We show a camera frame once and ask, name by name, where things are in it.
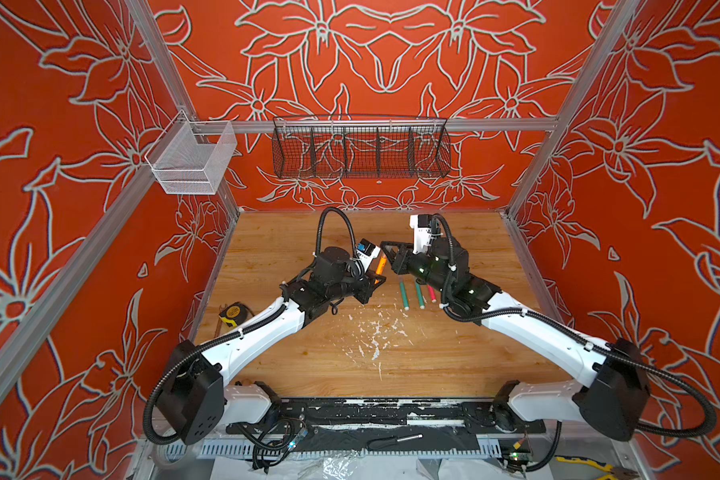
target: orange wall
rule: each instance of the orange wall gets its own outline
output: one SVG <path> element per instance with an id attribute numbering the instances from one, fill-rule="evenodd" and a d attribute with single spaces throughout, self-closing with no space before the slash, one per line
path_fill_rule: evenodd
<path id="1" fill-rule="evenodd" d="M 153 184 L 0 406 L 0 477 L 124 477 L 228 225 L 217 199 Z"/>
<path id="2" fill-rule="evenodd" d="M 0 3 L 0 345 L 176 114 L 112 5 Z"/>
<path id="3" fill-rule="evenodd" d="M 360 3 L 150 0 L 201 118 L 235 120 L 553 117 L 612 5 Z M 379 184 L 278 180 L 268 137 L 246 134 L 226 178 L 249 210 L 494 209 L 507 205 L 542 138 L 457 134 L 448 177 Z"/>
<path id="4" fill-rule="evenodd" d="M 0 2 L 0 347 L 175 113 L 122 1 Z M 122 478 L 228 225 L 151 187 L 0 406 L 0 478 Z"/>
<path id="5" fill-rule="evenodd" d="M 567 322 L 633 341 L 718 408 L 704 438 L 637 435 L 658 478 L 720 478 L 720 2 L 644 3 L 519 223 Z M 643 418 L 698 423 L 652 388 Z"/>

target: wire mesh basket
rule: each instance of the wire mesh basket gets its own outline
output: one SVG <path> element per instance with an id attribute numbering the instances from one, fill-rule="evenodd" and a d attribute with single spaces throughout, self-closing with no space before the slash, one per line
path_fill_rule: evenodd
<path id="1" fill-rule="evenodd" d="M 179 112 L 146 156 L 155 178 L 167 194 L 215 194 L 235 153 L 237 138 L 229 121 L 215 143 L 204 134 L 194 132 L 192 126 L 198 123 L 201 122 L 189 121 L 183 112 Z M 164 142 L 160 139 L 167 134 L 174 135 L 162 148 Z"/>
<path id="2" fill-rule="evenodd" d="M 444 118 L 274 119 L 278 178 L 437 178 L 451 171 Z"/>

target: robotic arm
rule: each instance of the robotic arm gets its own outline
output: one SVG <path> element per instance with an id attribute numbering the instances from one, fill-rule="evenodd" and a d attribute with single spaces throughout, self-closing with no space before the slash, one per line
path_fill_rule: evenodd
<path id="1" fill-rule="evenodd" d="M 337 246 L 320 252 L 326 214 L 335 211 L 345 220 L 352 239 L 350 254 Z M 195 347 L 180 343 L 171 354 L 163 378 L 157 383 L 144 408 L 144 433 L 153 443 L 167 445 L 181 439 L 192 445 L 216 425 L 256 423 L 270 406 L 259 386 L 230 386 L 231 380 L 251 360 L 283 338 L 296 333 L 349 296 L 368 303 L 373 292 L 386 280 L 368 272 L 381 249 L 355 235 L 348 218 L 336 208 L 324 210 L 318 225 L 314 261 L 289 282 L 280 285 L 282 296 L 233 331 Z M 152 427 L 157 407 L 176 431 L 160 436 Z"/>
<path id="2" fill-rule="evenodd" d="M 352 239 L 350 254 L 336 246 L 320 250 L 322 226 L 329 211 L 338 213 Z M 385 277 L 368 271 L 383 250 L 396 274 L 411 274 L 421 284 L 441 291 L 441 308 L 459 322 L 474 322 L 523 343 L 568 372 L 568 382 L 530 385 L 507 382 L 491 404 L 494 424 L 506 432 L 538 419 L 586 422 L 615 440 L 632 437 L 636 428 L 663 436 L 700 436 L 716 423 L 714 407 L 703 394 L 677 377 L 647 366 L 628 340 L 611 344 L 587 336 L 529 309 L 493 283 L 469 271 L 469 253 L 451 235 L 439 215 L 413 215 L 412 244 L 363 239 L 355 244 L 348 218 L 340 210 L 323 211 L 318 225 L 314 261 L 289 282 L 282 296 L 233 331 L 194 346 L 189 341 L 173 351 L 163 377 L 144 408 L 144 433 L 158 445 L 178 439 L 191 445 L 216 425 L 259 422 L 270 407 L 259 386 L 238 387 L 230 382 L 260 353 L 307 326 L 349 296 L 368 303 Z M 669 430 L 640 422 L 650 397 L 646 373 L 672 382 L 702 406 L 704 422 L 694 428 Z M 176 431 L 160 436 L 152 427 L 154 407 Z M 559 437 L 560 424 L 556 436 Z"/>
<path id="3" fill-rule="evenodd" d="M 646 366 L 630 341 L 611 344 L 568 328 L 518 302 L 498 286 L 469 271 L 469 252 L 453 238 L 439 215 L 412 215 L 414 242 L 382 242 L 396 274 L 441 291 L 440 307 L 451 319 L 474 322 L 526 345 L 568 372 L 568 382 L 530 385 L 507 382 L 492 404 L 496 427 L 513 432 L 538 419 L 586 422 L 619 441 L 636 428 L 665 436 L 697 436 L 715 425 L 714 408 L 706 398 L 677 377 Z M 699 427 L 666 430 L 640 423 L 650 398 L 646 372 L 668 380 L 694 396 L 705 412 Z"/>

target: orange marker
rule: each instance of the orange marker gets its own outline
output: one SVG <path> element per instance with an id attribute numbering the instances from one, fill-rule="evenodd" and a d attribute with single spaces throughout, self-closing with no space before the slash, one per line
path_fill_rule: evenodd
<path id="1" fill-rule="evenodd" d="M 376 267 L 376 275 L 381 275 L 384 272 L 384 267 L 387 265 L 387 257 L 382 254 L 378 259 L 378 266 Z"/>

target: green marker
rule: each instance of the green marker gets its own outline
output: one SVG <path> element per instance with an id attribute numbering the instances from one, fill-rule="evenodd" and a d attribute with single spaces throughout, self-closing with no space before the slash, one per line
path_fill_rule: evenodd
<path id="1" fill-rule="evenodd" d="M 418 284 L 418 282 L 414 281 L 414 285 L 416 285 L 416 296 L 418 296 L 418 308 L 424 309 L 424 295 L 422 294 L 422 286 Z"/>
<path id="2" fill-rule="evenodd" d="M 403 295 L 403 308 L 406 310 L 410 310 L 410 306 L 408 306 L 408 295 L 405 293 L 405 283 L 403 283 L 403 279 L 400 279 L 400 293 Z"/>

